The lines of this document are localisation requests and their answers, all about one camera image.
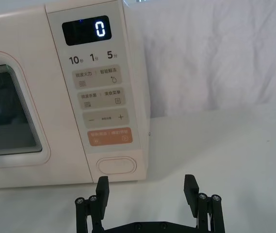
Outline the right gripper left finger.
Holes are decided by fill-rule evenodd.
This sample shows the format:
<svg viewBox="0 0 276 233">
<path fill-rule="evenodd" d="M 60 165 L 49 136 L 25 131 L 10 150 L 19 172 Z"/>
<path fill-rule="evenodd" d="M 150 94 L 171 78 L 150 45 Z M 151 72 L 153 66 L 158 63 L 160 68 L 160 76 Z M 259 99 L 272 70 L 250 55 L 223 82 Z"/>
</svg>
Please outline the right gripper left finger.
<svg viewBox="0 0 276 233">
<path fill-rule="evenodd" d="M 104 219 L 105 209 L 109 198 L 108 176 L 101 176 L 96 187 L 96 194 L 85 199 L 79 197 L 75 200 L 76 206 L 76 232 L 87 233 L 87 217 L 91 217 L 92 232 L 103 233 L 101 221 Z"/>
</svg>

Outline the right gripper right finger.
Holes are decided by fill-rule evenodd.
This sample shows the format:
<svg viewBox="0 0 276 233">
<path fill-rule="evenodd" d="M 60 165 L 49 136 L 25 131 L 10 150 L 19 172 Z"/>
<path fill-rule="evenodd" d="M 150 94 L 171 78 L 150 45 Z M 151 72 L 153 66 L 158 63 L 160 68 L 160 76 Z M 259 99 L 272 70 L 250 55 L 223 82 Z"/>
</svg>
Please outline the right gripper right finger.
<svg viewBox="0 0 276 233">
<path fill-rule="evenodd" d="M 184 177 L 183 191 L 192 215 L 196 219 L 199 233 L 223 233 L 225 231 L 222 198 L 213 194 L 210 197 L 199 191 L 196 178 L 192 174 Z"/>
</svg>

